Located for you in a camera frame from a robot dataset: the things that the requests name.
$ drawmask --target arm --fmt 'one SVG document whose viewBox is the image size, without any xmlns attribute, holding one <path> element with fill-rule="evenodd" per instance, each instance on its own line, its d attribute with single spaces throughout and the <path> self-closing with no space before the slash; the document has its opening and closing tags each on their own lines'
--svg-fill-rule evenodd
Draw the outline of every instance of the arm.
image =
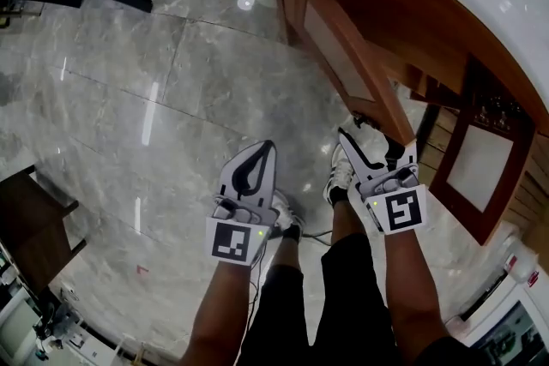
<svg viewBox="0 0 549 366">
<path fill-rule="evenodd" d="M 385 237 L 387 304 L 396 343 L 412 363 L 432 342 L 447 337 L 437 288 L 414 231 Z"/>
<path fill-rule="evenodd" d="M 232 366 L 248 320 L 250 268 L 220 262 L 196 313 L 180 366 Z"/>
</svg>

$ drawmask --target white appliance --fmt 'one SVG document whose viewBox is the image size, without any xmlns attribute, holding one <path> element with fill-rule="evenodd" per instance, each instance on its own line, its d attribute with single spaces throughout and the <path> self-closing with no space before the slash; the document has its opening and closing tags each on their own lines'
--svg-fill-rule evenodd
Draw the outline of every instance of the white appliance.
<svg viewBox="0 0 549 366">
<path fill-rule="evenodd" d="M 497 366 L 549 364 L 549 277 L 539 266 L 536 273 L 524 284 L 507 276 L 466 320 L 460 341 Z"/>
<path fill-rule="evenodd" d="M 112 349 L 80 327 L 80 324 L 81 322 L 74 328 L 74 332 L 63 341 L 63 346 L 68 347 L 86 366 L 122 366 L 122 361 L 118 356 L 122 341 L 115 349 Z"/>
</svg>

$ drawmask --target shoe lace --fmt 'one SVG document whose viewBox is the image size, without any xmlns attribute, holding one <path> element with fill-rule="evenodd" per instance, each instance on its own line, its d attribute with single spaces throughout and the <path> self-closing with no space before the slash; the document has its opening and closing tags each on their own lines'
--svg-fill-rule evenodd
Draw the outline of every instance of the shoe lace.
<svg viewBox="0 0 549 366">
<path fill-rule="evenodd" d="M 287 221 L 289 222 L 289 224 L 286 224 L 286 221 L 284 221 L 284 225 L 286 227 L 289 227 L 291 224 L 296 224 L 298 226 L 300 226 L 302 229 L 303 229 L 303 224 L 304 224 L 304 221 L 303 219 L 301 219 L 294 211 L 291 207 L 288 207 L 286 206 L 285 204 L 278 204 L 275 206 L 276 209 L 279 210 L 279 212 L 281 213 L 281 217 L 279 217 L 280 220 L 284 220 L 284 219 L 287 219 Z"/>
<path fill-rule="evenodd" d="M 353 174 L 353 166 L 347 159 L 343 159 L 335 167 L 334 178 L 336 181 L 350 182 Z"/>
</svg>

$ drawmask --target cabinet door panel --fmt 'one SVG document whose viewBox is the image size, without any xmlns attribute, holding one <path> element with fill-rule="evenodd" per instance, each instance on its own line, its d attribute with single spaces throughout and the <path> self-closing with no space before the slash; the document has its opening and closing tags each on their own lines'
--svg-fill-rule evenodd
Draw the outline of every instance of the cabinet door panel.
<svg viewBox="0 0 549 366">
<path fill-rule="evenodd" d="M 415 135 L 378 59 L 335 0 L 284 0 L 286 18 L 323 67 L 350 112 L 394 141 Z"/>
<path fill-rule="evenodd" d="M 370 90 L 354 68 L 351 58 L 347 56 L 334 33 L 329 30 L 326 22 L 309 2 L 305 5 L 303 27 L 341 81 L 345 92 L 354 98 L 373 101 L 374 98 L 371 96 Z"/>
</svg>

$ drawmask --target white sneaker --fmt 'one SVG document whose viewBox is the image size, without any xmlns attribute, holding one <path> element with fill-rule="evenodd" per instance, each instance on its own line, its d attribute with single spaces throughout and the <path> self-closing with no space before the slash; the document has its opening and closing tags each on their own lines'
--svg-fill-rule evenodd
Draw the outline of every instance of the white sneaker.
<svg viewBox="0 0 549 366">
<path fill-rule="evenodd" d="M 280 232 L 283 232 L 291 225 L 297 225 L 301 230 L 300 235 L 303 235 L 305 222 L 292 210 L 288 199 L 278 189 L 274 190 L 271 207 L 280 213 L 276 223 L 274 223 L 275 229 L 279 229 Z"/>
<path fill-rule="evenodd" d="M 351 180 L 353 179 L 354 169 L 343 150 L 341 144 L 337 144 L 332 154 L 332 170 L 329 173 L 329 179 L 324 186 L 323 197 L 330 205 L 332 201 L 329 199 L 329 191 L 335 187 L 344 190 L 349 189 Z"/>
</svg>

